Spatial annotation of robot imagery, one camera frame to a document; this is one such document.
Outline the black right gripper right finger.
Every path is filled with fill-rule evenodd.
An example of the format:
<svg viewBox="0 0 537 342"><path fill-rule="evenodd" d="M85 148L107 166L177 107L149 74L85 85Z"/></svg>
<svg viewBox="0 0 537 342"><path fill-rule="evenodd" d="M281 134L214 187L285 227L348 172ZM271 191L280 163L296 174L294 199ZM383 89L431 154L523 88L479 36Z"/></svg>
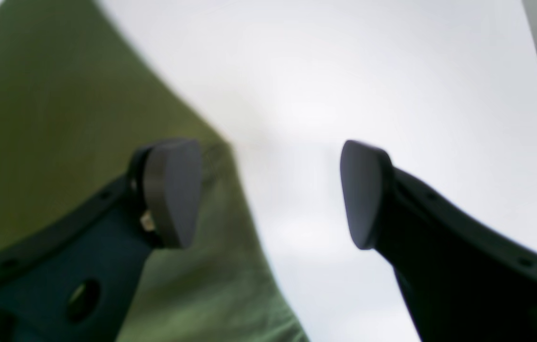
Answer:
<svg viewBox="0 0 537 342"><path fill-rule="evenodd" d="M423 342L537 342L537 253L492 231L388 154L344 143L351 240L394 274Z"/></svg>

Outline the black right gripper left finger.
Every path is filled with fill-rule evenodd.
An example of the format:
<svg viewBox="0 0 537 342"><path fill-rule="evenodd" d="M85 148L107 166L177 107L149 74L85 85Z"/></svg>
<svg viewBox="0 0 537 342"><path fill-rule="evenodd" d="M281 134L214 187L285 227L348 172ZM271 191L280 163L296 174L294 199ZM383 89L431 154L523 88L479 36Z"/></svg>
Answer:
<svg viewBox="0 0 537 342"><path fill-rule="evenodd" d="M202 188L195 139L136 150L125 175L0 251L0 342L113 342L154 249L192 243Z"/></svg>

